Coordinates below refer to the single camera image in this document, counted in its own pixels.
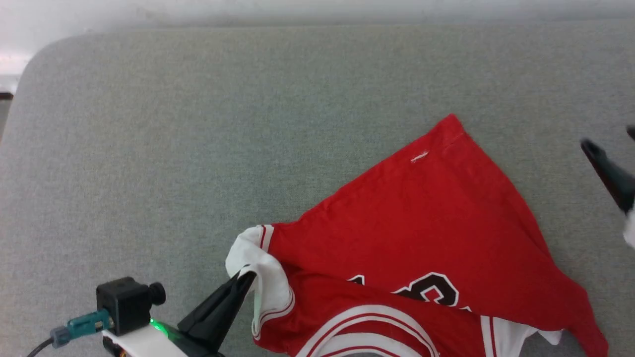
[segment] jersey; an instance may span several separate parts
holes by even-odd
[[[281,264],[260,247],[271,226],[242,233],[227,272],[256,272],[251,326],[260,347],[290,356],[517,357],[537,329],[448,309]],[[553,344],[560,331],[540,332]]]
[[[454,115],[254,244],[284,266],[543,331],[606,357],[586,291]]]

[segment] gray upholstery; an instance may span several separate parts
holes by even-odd
[[[163,282],[154,316],[176,323],[226,280],[239,232],[296,219],[454,112],[589,292],[610,355],[632,356],[635,250],[578,141],[635,169],[633,38],[626,20],[165,30],[47,47],[0,145],[0,355],[25,355],[126,275]],[[250,314],[251,299],[228,357],[274,355],[251,342]],[[523,350],[582,355],[569,334]],[[106,353],[90,337],[42,356]]]
[[[4,130],[4,122],[9,115],[9,105],[11,100],[0,100],[0,140],[2,140],[2,132]]]

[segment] white stripe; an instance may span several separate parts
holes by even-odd
[[[481,316],[481,332],[483,333],[483,347],[485,347],[485,357],[494,357],[494,351],[491,348],[491,330],[489,316]]]
[[[355,348],[355,349],[350,349],[348,351],[344,351],[341,353],[336,353],[336,354],[332,354],[329,357],[344,357],[344,356],[350,356],[353,353],[372,353],[374,356],[381,356],[381,357],[393,357],[393,355],[391,354],[385,354],[381,351],[377,351],[376,349],[373,348]]]
[[[361,278],[361,284],[366,285],[366,277],[363,276],[362,274],[357,274],[353,276],[351,279],[346,279],[346,281],[353,281],[353,280],[356,280],[357,278]]]
[[[264,227],[266,228],[266,230],[265,230],[264,237],[262,237],[263,239],[262,250],[264,250],[265,252],[268,252],[269,245],[271,244],[271,236],[273,236],[274,234],[274,226],[270,224],[265,224]]]
[[[414,349],[406,346],[402,342],[391,339],[388,336],[379,335],[377,333],[345,333],[343,335],[334,336],[328,341],[327,344],[324,345],[324,347],[322,347],[319,355],[324,356],[329,353],[348,349],[342,353],[333,354],[332,356],[347,356],[348,354],[352,353],[371,352],[379,354],[381,356],[392,357],[391,355],[385,354],[376,349],[349,349],[358,346],[377,347],[400,357],[421,357],[421,355],[418,354]]]
[[[293,289],[289,288],[289,293],[291,294],[291,302],[286,308],[280,311],[267,311],[261,313],[258,317],[258,325],[256,325],[256,320],[251,322],[251,334],[255,340],[260,340],[260,332],[262,331],[262,325],[264,325],[265,322],[273,320],[274,318],[285,316],[293,310],[293,307],[295,306],[295,294],[293,293]]]
[[[363,314],[379,314],[384,316],[389,316],[391,318],[383,318],[381,316],[361,316]],[[331,320],[327,321],[302,347],[302,349],[296,354],[296,357],[307,357],[309,352],[313,350],[311,357],[319,356],[321,349],[324,345],[339,331],[345,329],[348,326],[355,325],[356,323],[364,322],[364,321],[379,321],[386,322],[391,325],[397,326],[408,332],[414,338],[416,338],[419,342],[425,345],[430,351],[430,355],[432,357],[439,357],[439,353],[437,352],[430,336],[425,332],[425,330],[419,325],[415,319],[408,316],[405,313],[397,309],[393,309],[392,307],[383,306],[383,305],[362,305],[356,306],[351,309],[344,311],[336,315]]]

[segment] green led light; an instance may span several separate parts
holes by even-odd
[[[163,333],[166,337],[169,337],[168,331],[165,329],[165,327],[163,327],[162,324],[154,321],[153,319],[150,319],[150,325],[152,325],[152,327],[154,327],[155,329]]]

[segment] printed number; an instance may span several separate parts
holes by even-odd
[[[445,306],[457,305],[458,291],[444,274],[426,274],[394,293],[415,300],[430,301],[425,295],[433,290],[439,295],[434,299],[437,304]]]

